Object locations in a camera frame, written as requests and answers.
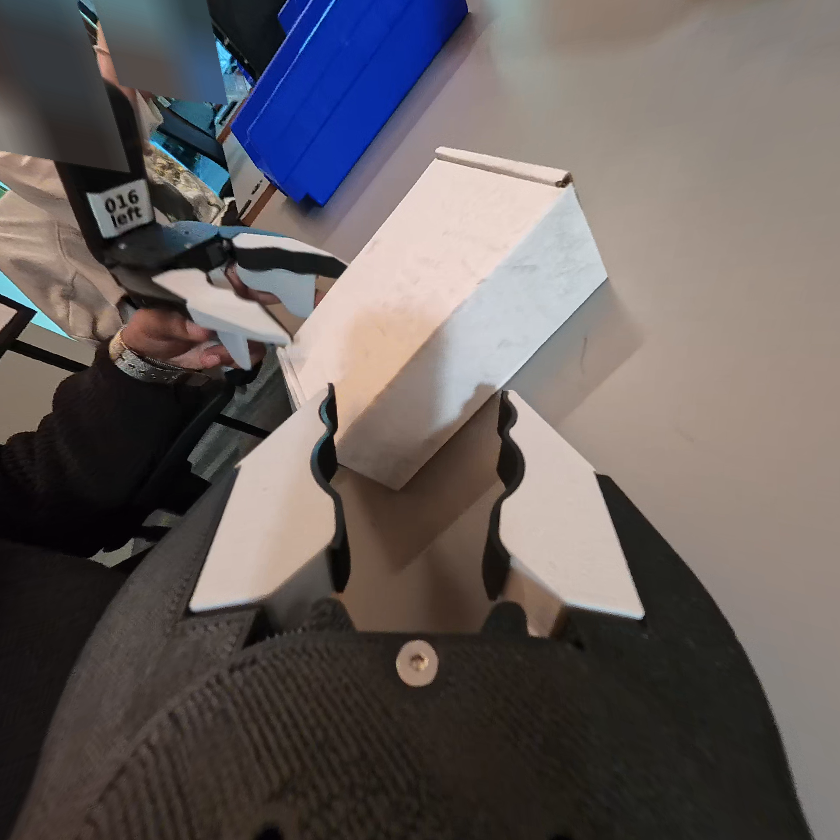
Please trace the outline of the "silver wristwatch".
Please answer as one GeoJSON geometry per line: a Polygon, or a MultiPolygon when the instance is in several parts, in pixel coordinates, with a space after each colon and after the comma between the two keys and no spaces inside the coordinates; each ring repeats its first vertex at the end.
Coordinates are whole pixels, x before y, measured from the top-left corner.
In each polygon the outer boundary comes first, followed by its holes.
{"type": "Polygon", "coordinates": [[[178,385],[204,381],[207,375],[194,368],[177,364],[175,357],[157,359],[131,349],[125,342],[126,327],[110,339],[108,357],[114,366],[129,378],[151,385],[178,385]]]}

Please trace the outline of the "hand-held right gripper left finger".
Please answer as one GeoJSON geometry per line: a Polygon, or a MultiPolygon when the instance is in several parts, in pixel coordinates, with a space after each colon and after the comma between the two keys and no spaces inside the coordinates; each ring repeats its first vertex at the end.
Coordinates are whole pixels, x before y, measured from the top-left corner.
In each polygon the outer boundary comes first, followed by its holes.
{"type": "Polygon", "coordinates": [[[280,631],[299,627],[312,605],[350,580],[340,494],[334,386],[300,406],[236,467],[224,513],[189,609],[218,613],[258,606],[280,631]]]}

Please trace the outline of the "person's left hand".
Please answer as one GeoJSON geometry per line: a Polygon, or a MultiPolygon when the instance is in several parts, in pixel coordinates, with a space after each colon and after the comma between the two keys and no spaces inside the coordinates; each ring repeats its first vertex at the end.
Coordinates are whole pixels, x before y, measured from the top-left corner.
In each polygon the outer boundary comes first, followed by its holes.
{"type": "Polygon", "coordinates": [[[187,371],[241,368],[215,331],[174,310],[136,311],[122,328],[121,340],[127,349],[147,361],[187,371]]]}

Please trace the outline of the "grey desk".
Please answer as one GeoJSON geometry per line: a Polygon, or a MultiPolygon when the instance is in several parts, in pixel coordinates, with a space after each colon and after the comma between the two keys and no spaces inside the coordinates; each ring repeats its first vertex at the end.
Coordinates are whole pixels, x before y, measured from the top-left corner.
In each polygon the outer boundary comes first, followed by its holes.
{"type": "Polygon", "coordinates": [[[352,259],[438,147],[572,173],[609,282],[510,383],[702,580],[838,838],[838,2],[469,2],[324,208],[352,259]]]}

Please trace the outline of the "white cardboard mailer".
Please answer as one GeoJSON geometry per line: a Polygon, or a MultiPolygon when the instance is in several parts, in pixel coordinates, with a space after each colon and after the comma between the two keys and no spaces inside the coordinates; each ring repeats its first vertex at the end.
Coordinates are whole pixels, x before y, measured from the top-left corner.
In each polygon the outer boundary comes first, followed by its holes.
{"type": "Polygon", "coordinates": [[[339,463],[402,489],[606,282],[571,174],[440,147],[277,352],[339,463]]]}

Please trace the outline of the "blue plastic bin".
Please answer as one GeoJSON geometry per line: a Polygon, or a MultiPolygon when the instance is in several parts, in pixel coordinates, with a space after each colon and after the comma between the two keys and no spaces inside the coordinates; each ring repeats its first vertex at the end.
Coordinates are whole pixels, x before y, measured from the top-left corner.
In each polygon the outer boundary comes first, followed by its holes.
{"type": "Polygon", "coordinates": [[[466,1],[286,2],[233,135],[280,192],[324,206],[467,14],[466,1]]]}

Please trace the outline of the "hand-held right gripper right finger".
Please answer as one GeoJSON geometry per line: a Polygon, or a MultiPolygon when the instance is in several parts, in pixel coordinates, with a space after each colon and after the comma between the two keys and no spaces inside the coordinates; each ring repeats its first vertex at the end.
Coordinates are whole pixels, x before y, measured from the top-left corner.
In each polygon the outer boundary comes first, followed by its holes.
{"type": "Polygon", "coordinates": [[[570,611],[639,621],[637,593],[594,467],[519,394],[500,394],[497,475],[482,581],[491,602],[518,604],[533,637],[570,611]]]}

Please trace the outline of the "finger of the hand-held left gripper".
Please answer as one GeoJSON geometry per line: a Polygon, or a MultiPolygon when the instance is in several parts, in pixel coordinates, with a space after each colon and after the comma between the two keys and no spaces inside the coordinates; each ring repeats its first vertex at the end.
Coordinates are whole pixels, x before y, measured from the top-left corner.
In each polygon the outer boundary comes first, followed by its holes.
{"type": "Polygon", "coordinates": [[[336,280],[347,268],[330,252],[294,238],[239,233],[229,244],[239,280],[272,295],[297,318],[310,316],[316,307],[316,279],[336,280]]]}
{"type": "Polygon", "coordinates": [[[152,277],[158,289],[184,304],[191,319],[216,333],[235,364],[250,370],[250,342],[285,347],[289,333],[259,303],[214,286],[200,269],[171,269],[152,277]]]}

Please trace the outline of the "person's left forearm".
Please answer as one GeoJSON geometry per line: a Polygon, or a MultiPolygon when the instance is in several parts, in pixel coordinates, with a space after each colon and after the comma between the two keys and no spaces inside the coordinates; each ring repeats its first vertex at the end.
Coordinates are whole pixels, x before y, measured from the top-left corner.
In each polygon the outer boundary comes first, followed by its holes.
{"type": "Polygon", "coordinates": [[[208,385],[138,381],[101,345],[36,430],[2,445],[2,555],[16,544],[89,558],[125,544],[154,511],[186,513],[209,488],[188,458],[159,485],[152,477],[210,395],[208,385]]]}

